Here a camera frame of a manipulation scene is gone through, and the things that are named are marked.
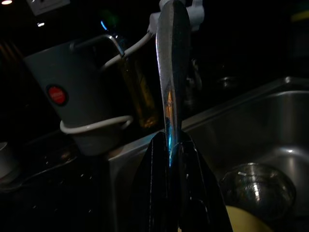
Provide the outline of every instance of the stainless steel sink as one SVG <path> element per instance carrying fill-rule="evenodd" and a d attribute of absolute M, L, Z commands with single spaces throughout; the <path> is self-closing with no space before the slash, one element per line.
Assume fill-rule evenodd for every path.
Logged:
<path fill-rule="evenodd" d="M 308 80 L 277 80 L 185 120 L 183 130 L 192 136 L 218 180 L 247 162 L 266 163 L 284 172 L 297 191 L 295 218 L 309 216 Z M 109 154 L 117 231 L 126 224 L 130 186 L 153 136 Z"/>

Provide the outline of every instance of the white cable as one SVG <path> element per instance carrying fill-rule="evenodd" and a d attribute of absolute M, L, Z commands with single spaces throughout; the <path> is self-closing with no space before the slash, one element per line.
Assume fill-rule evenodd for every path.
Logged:
<path fill-rule="evenodd" d="M 89 125 L 75 127 L 75 128 L 68 128 L 64 125 L 63 121 L 61 121 L 60 130 L 66 134 L 79 134 L 79 133 L 84 133 L 90 130 L 92 131 L 98 128 L 107 127 L 107 126 L 117 124 L 117 123 L 122 123 L 122 122 L 125 122 L 125 124 L 123 124 L 120 128 L 125 129 L 133 122 L 133 117 L 129 115 L 114 117 L 114 118 L 106 119 L 104 121 L 95 122 Z"/>
<path fill-rule="evenodd" d="M 125 51 L 125 56 L 127 57 L 129 55 L 131 55 L 132 53 L 134 53 L 135 51 L 139 50 L 141 47 L 143 47 L 148 41 L 150 41 L 150 39 L 152 38 L 153 34 L 152 33 L 147 33 L 146 35 L 144 35 L 143 38 L 141 38 L 136 44 L 134 44 L 133 46 L 131 46 L 130 48 L 128 48 Z M 117 63 L 118 61 L 121 60 L 121 56 L 117 55 L 115 57 L 113 57 L 112 59 L 110 59 L 109 61 L 107 61 L 101 68 L 100 68 L 100 72 L 104 71 L 105 69 L 107 69 L 108 67 L 112 66 L 113 64 Z"/>

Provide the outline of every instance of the red logo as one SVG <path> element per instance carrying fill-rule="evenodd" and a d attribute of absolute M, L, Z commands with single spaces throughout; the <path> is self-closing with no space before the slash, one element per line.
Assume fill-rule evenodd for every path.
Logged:
<path fill-rule="evenodd" d="M 67 101 L 66 92 L 58 86 L 50 86 L 47 93 L 50 99 L 57 105 L 64 105 Z"/>

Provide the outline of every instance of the blue light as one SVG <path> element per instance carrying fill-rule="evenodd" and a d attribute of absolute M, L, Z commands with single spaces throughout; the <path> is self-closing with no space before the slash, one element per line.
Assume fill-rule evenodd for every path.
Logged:
<path fill-rule="evenodd" d="M 104 23 L 103 23 L 102 20 L 101 20 L 101 25 L 102 25 L 102 27 L 103 27 L 105 30 L 107 30 L 107 27 L 104 25 Z"/>

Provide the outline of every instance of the metal bowl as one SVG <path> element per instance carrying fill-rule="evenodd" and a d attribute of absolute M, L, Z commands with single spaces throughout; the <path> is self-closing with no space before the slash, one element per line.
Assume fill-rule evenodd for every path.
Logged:
<path fill-rule="evenodd" d="M 220 188 L 226 205 L 242 208 L 265 221 L 283 218 L 296 196 L 295 186 L 285 174 L 258 163 L 227 172 Z"/>

